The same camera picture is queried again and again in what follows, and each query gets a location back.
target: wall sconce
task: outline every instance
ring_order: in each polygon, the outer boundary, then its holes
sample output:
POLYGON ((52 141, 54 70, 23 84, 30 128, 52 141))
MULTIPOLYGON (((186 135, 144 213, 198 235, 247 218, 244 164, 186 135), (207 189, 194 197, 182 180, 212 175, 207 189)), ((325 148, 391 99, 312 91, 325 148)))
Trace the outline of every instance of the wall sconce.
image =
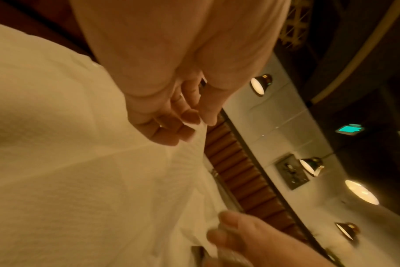
POLYGON ((363 185, 351 180, 346 180, 345 184, 355 195, 357 195, 362 200, 374 205, 379 205, 379 200, 377 199, 377 197, 375 197, 375 195, 373 195, 373 193, 371 193, 363 185))
POLYGON ((360 233, 360 229, 353 223, 335 223, 342 234, 350 241, 357 241, 357 234, 360 233))
POLYGON ((273 82, 273 78, 270 74, 263 74, 262 76, 257 76, 251 79, 250 86, 253 89, 254 93, 257 96, 264 96, 267 87, 271 85, 273 82))
POLYGON ((317 177, 320 171, 324 168, 323 161, 319 157, 300 159, 301 165, 313 177, 317 177))

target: hand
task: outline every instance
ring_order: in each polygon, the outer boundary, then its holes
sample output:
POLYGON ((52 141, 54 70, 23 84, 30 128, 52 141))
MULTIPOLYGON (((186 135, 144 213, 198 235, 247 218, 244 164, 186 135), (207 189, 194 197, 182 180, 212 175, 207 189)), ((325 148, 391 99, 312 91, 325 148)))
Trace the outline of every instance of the hand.
MULTIPOLYGON (((207 239, 221 249, 242 254, 254 267, 333 267, 307 245, 271 227, 259 218, 237 212, 222 212, 220 223, 229 228, 212 229, 207 239)), ((204 267, 230 267, 235 263, 209 258, 204 267)))
POLYGON ((88 44, 125 95, 129 122, 171 146, 194 135, 184 122, 215 125, 228 97, 259 73, 289 3, 71 0, 88 44))

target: white textured fabric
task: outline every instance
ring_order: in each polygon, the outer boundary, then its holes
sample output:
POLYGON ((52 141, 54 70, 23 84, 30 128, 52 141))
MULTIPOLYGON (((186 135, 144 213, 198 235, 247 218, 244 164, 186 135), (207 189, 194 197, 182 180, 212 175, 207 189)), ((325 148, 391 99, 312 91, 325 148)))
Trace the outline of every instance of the white textured fabric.
POLYGON ((196 129, 149 142, 103 67, 0 25, 0 266, 188 266, 224 209, 196 129))

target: green exit sign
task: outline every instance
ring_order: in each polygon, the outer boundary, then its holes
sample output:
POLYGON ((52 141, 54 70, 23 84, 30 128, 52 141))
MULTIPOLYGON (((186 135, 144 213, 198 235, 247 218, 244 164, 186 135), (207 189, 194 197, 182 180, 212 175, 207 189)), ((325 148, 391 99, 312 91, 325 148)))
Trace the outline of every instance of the green exit sign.
POLYGON ((345 125, 336 130, 337 133, 344 135, 356 135, 357 133, 362 131, 364 131, 364 127, 359 124, 345 125))

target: white sheet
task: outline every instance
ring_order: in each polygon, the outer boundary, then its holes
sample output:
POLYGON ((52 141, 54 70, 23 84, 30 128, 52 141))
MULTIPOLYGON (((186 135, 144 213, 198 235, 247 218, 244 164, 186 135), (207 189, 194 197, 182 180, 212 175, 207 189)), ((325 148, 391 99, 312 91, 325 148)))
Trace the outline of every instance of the white sheet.
POLYGON ((188 266, 225 206, 206 126, 170 148, 90 58, 0 25, 0 266, 188 266))

